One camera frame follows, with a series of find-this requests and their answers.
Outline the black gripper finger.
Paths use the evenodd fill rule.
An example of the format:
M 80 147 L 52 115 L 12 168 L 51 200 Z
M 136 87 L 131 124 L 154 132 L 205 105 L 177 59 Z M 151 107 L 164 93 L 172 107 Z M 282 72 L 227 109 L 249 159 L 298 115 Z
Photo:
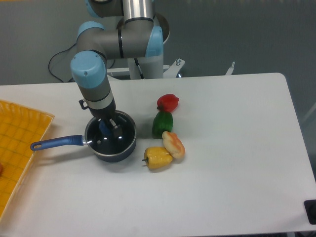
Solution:
M 109 127 L 114 138 L 119 138 L 120 136 L 122 136 L 123 131 L 121 126 L 119 124 L 116 124 L 116 122 L 112 118 L 109 119 Z

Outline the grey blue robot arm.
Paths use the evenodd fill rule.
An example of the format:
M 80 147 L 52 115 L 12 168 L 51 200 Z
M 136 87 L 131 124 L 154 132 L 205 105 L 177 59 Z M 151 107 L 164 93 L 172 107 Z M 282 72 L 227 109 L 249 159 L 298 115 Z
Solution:
M 115 119 L 116 104 L 107 76 L 107 61 L 126 58 L 145 68 L 145 78 L 163 77 L 163 33 L 154 24 L 153 0 L 87 0 L 94 17 L 123 16 L 124 26 L 111 31 L 94 21 L 78 30 L 77 53 L 71 60 L 72 77 L 91 114 L 104 122 L 114 137 L 122 135 Z

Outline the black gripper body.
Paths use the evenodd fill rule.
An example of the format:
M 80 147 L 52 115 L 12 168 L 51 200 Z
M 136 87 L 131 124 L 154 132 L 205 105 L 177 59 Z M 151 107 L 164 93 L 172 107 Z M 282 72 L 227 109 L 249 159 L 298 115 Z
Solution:
M 115 101 L 112 101 L 109 106 L 102 109 L 93 109 L 89 107 L 89 110 L 91 114 L 97 119 L 110 120 L 115 117 L 116 103 Z

